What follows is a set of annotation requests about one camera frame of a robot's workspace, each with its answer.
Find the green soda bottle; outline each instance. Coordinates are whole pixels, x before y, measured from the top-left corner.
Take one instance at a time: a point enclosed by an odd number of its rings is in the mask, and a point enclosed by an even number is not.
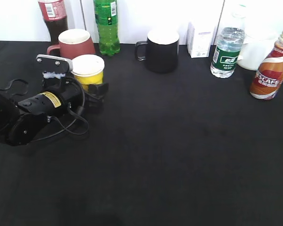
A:
[[[94,13],[100,35],[100,52],[108,56],[119,53],[117,0],[94,0]]]

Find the green bottle label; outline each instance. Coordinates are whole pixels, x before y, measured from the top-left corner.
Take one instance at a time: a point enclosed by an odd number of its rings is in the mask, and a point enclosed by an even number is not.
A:
[[[98,25],[118,24],[116,1],[112,3],[96,3],[94,1],[94,13],[95,21]]]
[[[236,67],[238,52],[226,52],[219,47],[216,48],[215,54],[213,55],[212,65],[223,71],[231,71]]]

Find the red bottle label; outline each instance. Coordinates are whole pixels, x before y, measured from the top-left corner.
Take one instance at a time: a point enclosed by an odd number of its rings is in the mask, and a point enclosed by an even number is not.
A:
[[[283,82],[283,49],[275,45],[259,66],[250,87],[257,99],[272,99]]]
[[[46,21],[61,20],[67,16],[64,0],[58,0],[52,3],[39,2],[39,6]]]

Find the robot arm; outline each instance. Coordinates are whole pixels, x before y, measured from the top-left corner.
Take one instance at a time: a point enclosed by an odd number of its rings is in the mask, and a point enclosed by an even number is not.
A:
[[[42,92],[21,102],[0,93],[0,142],[12,146],[26,145],[50,122],[65,114],[80,115],[85,101],[100,106],[108,84],[95,85],[95,93],[84,93],[80,83],[71,77],[71,60],[38,55],[43,72]]]

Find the black mug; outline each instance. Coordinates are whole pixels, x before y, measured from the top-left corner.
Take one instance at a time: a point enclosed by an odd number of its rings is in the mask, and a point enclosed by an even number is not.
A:
[[[138,56],[138,47],[146,45],[146,56]],[[145,61],[146,68],[157,73],[174,71],[178,66],[179,34],[176,31],[152,30],[147,41],[135,45],[135,58]]]

